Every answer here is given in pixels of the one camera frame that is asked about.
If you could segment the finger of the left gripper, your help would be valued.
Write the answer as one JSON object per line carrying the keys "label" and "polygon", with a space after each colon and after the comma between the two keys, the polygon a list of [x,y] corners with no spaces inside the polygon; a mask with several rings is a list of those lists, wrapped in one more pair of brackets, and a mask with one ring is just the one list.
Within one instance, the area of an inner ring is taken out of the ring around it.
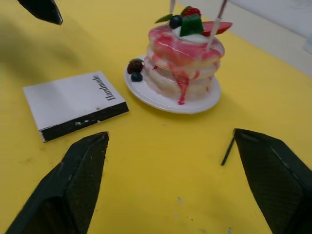
{"label": "finger of the left gripper", "polygon": [[39,20],[62,25],[63,18],[54,0],[18,0],[29,13]]}

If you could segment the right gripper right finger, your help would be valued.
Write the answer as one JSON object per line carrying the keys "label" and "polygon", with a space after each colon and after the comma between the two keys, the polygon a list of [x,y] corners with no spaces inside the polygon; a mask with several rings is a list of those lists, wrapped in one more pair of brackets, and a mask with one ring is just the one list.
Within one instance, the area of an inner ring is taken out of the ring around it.
{"label": "right gripper right finger", "polygon": [[274,234],[312,232],[312,171],[281,140],[235,129],[254,199]]}

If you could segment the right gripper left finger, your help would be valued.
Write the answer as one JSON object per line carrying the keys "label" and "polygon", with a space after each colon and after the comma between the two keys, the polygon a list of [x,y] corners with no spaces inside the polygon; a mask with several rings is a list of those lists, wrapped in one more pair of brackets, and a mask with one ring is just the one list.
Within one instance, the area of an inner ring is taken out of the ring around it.
{"label": "right gripper left finger", "polygon": [[72,144],[37,185],[8,234],[85,234],[95,210],[109,133]]}

